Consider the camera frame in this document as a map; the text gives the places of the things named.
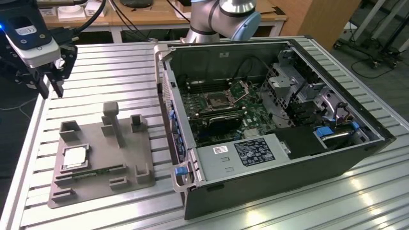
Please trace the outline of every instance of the blue latch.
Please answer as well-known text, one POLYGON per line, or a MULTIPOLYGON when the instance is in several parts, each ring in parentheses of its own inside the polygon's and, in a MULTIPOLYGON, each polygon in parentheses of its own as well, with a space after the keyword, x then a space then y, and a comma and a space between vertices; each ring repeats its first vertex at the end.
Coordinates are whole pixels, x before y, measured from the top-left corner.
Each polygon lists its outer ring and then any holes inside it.
POLYGON ((169 119, 173 118, 173 115, 175 115, 175 110, 171 110, 169 119))
POLYGON ((360 128, 360 124, 355 121, 352 122, 352 127, 353 127, 353 130, 357 131, 357 129, 360 128))
POLYGON ((183 175, 187 175, 188 173, 189 173, 189 171, 188 171, 187 166, 181 166, 181 167, 175 168, 176 176, 183 176, 183 175))
POLYGON ((324 136, 328 136, 333 134, 332 129, 328 126, 317 128, 317 136, 321 138, 324 136))

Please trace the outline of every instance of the white label sticker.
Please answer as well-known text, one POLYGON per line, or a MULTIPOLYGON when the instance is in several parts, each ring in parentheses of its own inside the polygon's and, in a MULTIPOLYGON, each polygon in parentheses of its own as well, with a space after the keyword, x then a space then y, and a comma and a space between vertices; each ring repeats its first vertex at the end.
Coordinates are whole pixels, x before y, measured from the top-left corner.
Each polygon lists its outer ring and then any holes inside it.
POLYGON ((19 35, 24 36, 36 33, 37 29, 33 25, 31 25, 16 29, 16 32, 19 35))
POLYGON ((91 25, 109 25, 109 23, 92 23, 91 25))
POLYGON ((223 152, 228 152, 228 147, 227 146, 219 146, 216 148, 213 148, 215 154, 223 153, 223 152))

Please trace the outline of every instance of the green circuit board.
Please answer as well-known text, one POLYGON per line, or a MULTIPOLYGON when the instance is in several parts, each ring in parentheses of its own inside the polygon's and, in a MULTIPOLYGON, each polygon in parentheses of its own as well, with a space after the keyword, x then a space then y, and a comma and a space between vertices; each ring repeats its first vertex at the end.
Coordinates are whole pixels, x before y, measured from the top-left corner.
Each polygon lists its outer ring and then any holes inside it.
POLYGON ((276 129, 276 124, 263 105, 257 91, 256 86, 244 88, 243 82, 233 82, 227 91, 181 94, 199 147, 240 140, 244 138, 244 131, 249 129, 257 129, 260 135, 276 129), (229 116, 240 117, 240 121, 239 118, 224 121, 235 123, 236 127, 228 132, 208 134, 205 129, 209 127, 212 119, 229 116))

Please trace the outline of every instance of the power supply label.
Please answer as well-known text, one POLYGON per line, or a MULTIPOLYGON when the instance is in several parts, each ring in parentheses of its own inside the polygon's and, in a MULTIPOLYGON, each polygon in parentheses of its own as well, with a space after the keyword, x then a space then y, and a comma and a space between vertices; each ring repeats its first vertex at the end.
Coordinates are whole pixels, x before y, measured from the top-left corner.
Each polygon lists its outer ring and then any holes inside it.
POLYGON ((235 147, 244 166, 252 166, 276 159, 264 138, 236 143, 235 147))

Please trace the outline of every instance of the wooden cabinet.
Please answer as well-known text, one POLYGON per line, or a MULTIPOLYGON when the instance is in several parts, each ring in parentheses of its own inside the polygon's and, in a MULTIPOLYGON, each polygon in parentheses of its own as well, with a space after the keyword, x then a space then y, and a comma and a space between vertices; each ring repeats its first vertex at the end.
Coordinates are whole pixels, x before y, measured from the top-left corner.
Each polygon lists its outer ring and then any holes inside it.
POLYGON ((280 36, 311 35, 332 49, 361 0, 269 0, 281 8, 288 21, 280 36))

